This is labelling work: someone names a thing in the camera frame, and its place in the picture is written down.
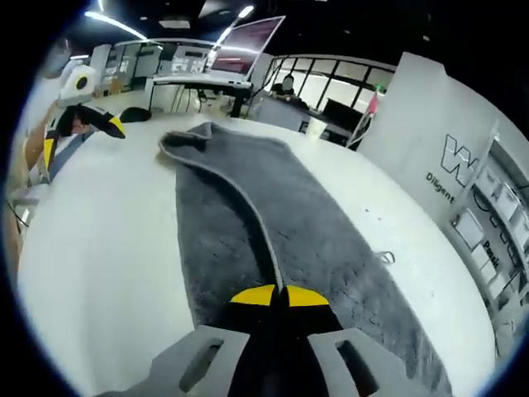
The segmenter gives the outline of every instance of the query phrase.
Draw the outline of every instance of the person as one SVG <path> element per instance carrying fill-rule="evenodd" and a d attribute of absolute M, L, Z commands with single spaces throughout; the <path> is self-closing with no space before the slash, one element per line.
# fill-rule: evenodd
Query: person
<path fill-rule="evenodd" d="M 276 98 L 288 98 L 294 95 L 294 76 L 287 74 L 282 83 L 272 85 L 270 92 Z"/>
<path fill-rule="evenodd" d="M 56 41 L 42 63 L 30 94 L 26 100 L 12 144 L 11 164 L 7 177 L 3 211 L 5 247 L 12 267 L 17 268 L 21 251 L 21 238 L 17 215 L 9 202 L 12 192 L 28 185 L 38 184 L 44 168 L 43 151 L 46 124 L 55 114 L 57 100 L 63 85 L 73 69 L 81 65 L 78 60 L 70 60 L 71 46 L 66 39 Z M 74 119 L 72 135 L 89 132 L 90 127 L 78 118 Z M 71 137 L 59 142 L 57 151 L 64 148 Z"/>

